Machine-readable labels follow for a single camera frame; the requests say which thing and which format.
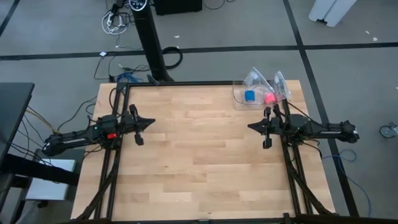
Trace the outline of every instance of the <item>wooden table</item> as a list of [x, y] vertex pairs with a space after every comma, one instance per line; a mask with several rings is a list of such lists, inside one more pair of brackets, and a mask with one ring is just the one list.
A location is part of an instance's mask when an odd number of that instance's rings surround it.
[[[300, 82], [287, 83], [291, 102], [307, 112]], [[111, 113], [108, 98], [115, 86], [101, 85], [94, 118]], [[123, 138], [114, 221], [294, 216], [280, 139], [272, 136], [273, 147], [263, 149], [264, 137], [247, 127], [263, 112], [235, 110], [231, 90], [231, 85], [131, 88], [129, 105], [156, 122], [142, 135], [143, 146], [135, 144], [134, 134]], [[308, 146], [300, 152], [308, 186], [334, 211], [319, 153]], [[96, 193], [103, 157], [104, 151], [86, 157], [72, 218]], [[106, 195], [103, 216], [107, 201]]]

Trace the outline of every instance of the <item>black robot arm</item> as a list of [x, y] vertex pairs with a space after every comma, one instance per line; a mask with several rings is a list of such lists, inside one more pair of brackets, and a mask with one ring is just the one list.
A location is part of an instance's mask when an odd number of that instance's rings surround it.
[[271, 108], [264, 110], [264, 119], [249, 124], [248, 127], [266, 136], [263, 148], [272, 146], [270, 134], [287, 136], [290, 142], [302, 142], [306, 139], [339, 139], [343, 142], [355, 143], [359, 139], [358, 132], [349, 121], [336, 124], [320, 124], [301, 114], [291, 114], [285, 121], [281, 116], [270, 118]]
[[140, 133], [155, 119], [141, 118], [135, 105], [130, 105], [130, 113], [125, 112], [121, 116], [106, 115], [98, 118], [95, 124], [88, 126], [85, 130], [72, 131], [65, 134], [52, 134], [45, 140], [43, 153], [47, 156], [55, 156], [67, 149], [88, 146], [90, 144], [100, 144], [103, 148], [114, 148], [120, 145], [118, 136], [135, 132], [137, 145], [144, 144]]

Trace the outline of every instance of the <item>plastic bag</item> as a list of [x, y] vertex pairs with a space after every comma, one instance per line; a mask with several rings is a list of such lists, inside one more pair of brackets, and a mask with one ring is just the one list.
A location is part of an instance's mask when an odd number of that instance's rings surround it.
[[244, 100], [252, 104], [273, 104], [276, 102], [274, 89], [261, 73], [253, 67], [243, 80]]
[[274, 82], [272, 83], [272, 87], [275, 91], [275, 99], [277, 102], [280, 102], [285, 99], [289, 99], [292, 96], [292, 93], [287, 88], [285, 78], [281, 71], [278, 71], [275, 74]]

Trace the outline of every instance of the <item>floor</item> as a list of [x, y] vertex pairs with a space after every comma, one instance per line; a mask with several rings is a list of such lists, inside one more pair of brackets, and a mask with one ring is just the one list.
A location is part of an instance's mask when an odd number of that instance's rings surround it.
[[[210, 7], [222, 3], [205, 1]], [[357, 126], [358, 143], [337, 146], [358, 155], [355, 162], [343, 164], [347, 175], [369, 195], [371, 216], [398, 219], [398, 181], [391, 178], [398, 170], [398, 139], [379, 134], [380, 126], [396, 121], [398, 109], [391, 103], [398, 100], [398, 1], [358, 0], [335, 28], [308, 19], [314, 2], [236, 0], [219, 10], [154, 16], [161, 45], [179, 46], [185, 52], [182, 64], [169, 74], [176, 81], [239, 80], [254, 66], [268, 78], [281, 70], [286, 79], [300, 80], [311, 117], [348, 119]], [[113, 1], [107, 3], [109, 8]], [[100, 59], [97, 52], [123, 50], [114, 47], [115, 36], [102, 31], [100, 19], [106, 11], [105, 0], [1, 0], [0, 82], [34, 82], [30, 106], [54, 126], [70, 118], [105, 82], [93, 79]], [[121, 35], [119, 44], [141, 46], [134, 27]], [[110, 73], [121, 73], [118, 64], [146, 63], [145, 56], [133, 54], [116, 57]], [[109, 59], [100, 64], [98, 77], [108, 75]], [[172, 63], [176, 55], [165, 60]], [[50, 134], [38, 120], [30, 121], [42, 135]], [[82, 110], [63, 131], [85, 125]], [[37, 139], [32, 129], [29, 133]], [[14, 142], [25, 146], [26, 139], [17, 135]], [[327, 141], [320, 148], [324, 156], [330, 155]], [[323, 165], [336, 211], [349, 215], [333, 161], [325, 159]], [[365, 194], [352, 182], [350, 186], [359, 214], [368, 216]], [[19, 190], [13, 189], [0, 214], [3, 223], [9, 222], [18, 197]], [[67, 220], [71, 210], [70, 201], [54, 202], [34, 210], [33, 216], [37, 222], [54, 223]]]

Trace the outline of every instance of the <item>yellow cable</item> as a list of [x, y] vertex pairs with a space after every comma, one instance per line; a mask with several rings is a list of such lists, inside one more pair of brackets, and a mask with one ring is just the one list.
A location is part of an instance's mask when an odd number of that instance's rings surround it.
[[41, 120], [41, 122], [44, 123], [44, 125], [46, 125], [47, 127], [49, 127], [54, 133], [59, 133], [59, 131], [55, 130], [51, 124], [49, 124], [48, 122], [46, 122], [46, 120], [44, 120], [43, 118], [41, 118], [39, 115], [37, 115], [35, 112], [26, 109], [26, 112], [30, 113], [31, 115], [35, 116], [36, 118], [38, 118], [39, 120]]

